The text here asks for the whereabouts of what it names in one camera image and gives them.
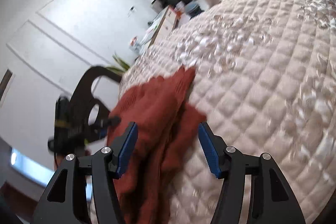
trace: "silver screw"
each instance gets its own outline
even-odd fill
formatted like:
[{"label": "silver screw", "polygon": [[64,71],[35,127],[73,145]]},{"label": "silver screw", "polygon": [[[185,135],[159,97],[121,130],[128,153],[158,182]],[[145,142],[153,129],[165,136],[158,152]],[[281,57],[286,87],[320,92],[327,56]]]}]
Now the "silver screw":
[{"label": "silver screw", "polygon": [[66,160],[73,160],[75,158],[74,154],[69,154],[68,156],[65,157]]},{"label": "silver screw", "polygon": [[102,153],[107,154],[107,153],[110,153],[110,152],[111,152],[111,148],[109,148],[109,147],[103,147],[103,148],[101,149],[101,151],[102,151]]},{"label": "silver screw", "polygon": [[236,149],[233,146],[228,146],[226,148],[226,151],[229,152],[229,153],[234,153],[234,152],[236,152]]},{"label": "silver screw", "polygon": [[262,157],[263,157],[265,160],[270,160],[270,159],[271,159],[271,155],[268,154],[268,153],[263,153]]}]

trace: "blue gripper pad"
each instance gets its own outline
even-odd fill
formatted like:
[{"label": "blue gripper pad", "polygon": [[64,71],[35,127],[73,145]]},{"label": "blue gripper pad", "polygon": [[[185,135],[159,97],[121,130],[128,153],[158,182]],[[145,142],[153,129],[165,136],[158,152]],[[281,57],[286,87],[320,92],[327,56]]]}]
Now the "blue gripper pad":
[{"label": "blue gripper pad", "polygon": [[118,155],[117,177],[121,177],[126,172],[129,159],[138,139],[138,126],[136,123],[130,125],[126,131],[129,131],[129,133]]},{"label": "blue gripper pad", "polygon": [[209,134],[212,134],[212,136],[214,136],[212,132],[209,133],[207,132],[207,129],[205,128],[203,123],[200,123],[198,126],[199,142],[201,143],[205,158],[207,159],[210,172],[213,173],[216,176],[216,178],[220,178],[222,172],[219,167],[219,157]]}]

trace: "red cloth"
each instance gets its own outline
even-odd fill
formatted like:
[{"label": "red cloth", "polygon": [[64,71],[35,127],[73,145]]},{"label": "red cloth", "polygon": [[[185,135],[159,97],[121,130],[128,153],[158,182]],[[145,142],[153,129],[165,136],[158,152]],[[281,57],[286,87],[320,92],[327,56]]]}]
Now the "red cloth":
[{"label": "red cloth", "polygon": [[114,180],[127,224],[168,223],[167,185],[181,170],[183,157],[206,116],[185,102],[195,69],[180,68],[173,76],[154,77],[130,88],[110,116],[121,123],[108,132],[107,144],[124,133],[129,122],[138,125],[138,140],[128,169]]}]

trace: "quilted bedspread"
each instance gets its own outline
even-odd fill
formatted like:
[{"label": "quilted bedspread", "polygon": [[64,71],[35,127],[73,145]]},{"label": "quilted bedspread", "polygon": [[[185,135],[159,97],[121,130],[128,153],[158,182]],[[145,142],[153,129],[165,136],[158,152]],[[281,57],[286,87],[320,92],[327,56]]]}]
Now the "quilted bedspread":
[{"label": "quilted bedspread", "polygon": [[[189,101],[242,153],[270,153],[311,223],[336,182],[336,0],[222,0],[151,46],[120,96],[182,64],[198,68]],[[210,223],[222,181],[198,140],[170,188],[171,220]],[[247,177],[240,223],[246,223]]]}]

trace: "bright window light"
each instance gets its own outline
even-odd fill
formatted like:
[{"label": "bright window light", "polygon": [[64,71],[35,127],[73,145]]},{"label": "bright window light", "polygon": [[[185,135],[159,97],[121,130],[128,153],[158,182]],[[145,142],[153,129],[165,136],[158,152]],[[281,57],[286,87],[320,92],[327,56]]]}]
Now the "bright window light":
[{"label": "bright window light", "polygon": [[[36,182],[37,184],[46,187],[51,177],[55,173],[53,170],[48,169],[32,159],[21,154],[17,149],[12,149],[12,155],[10,157],[10,163],[12,167],[20,174],[24,175],[28,179]],[[92,196],[92,184],[86,185],[86,199],[91,200]]]}]

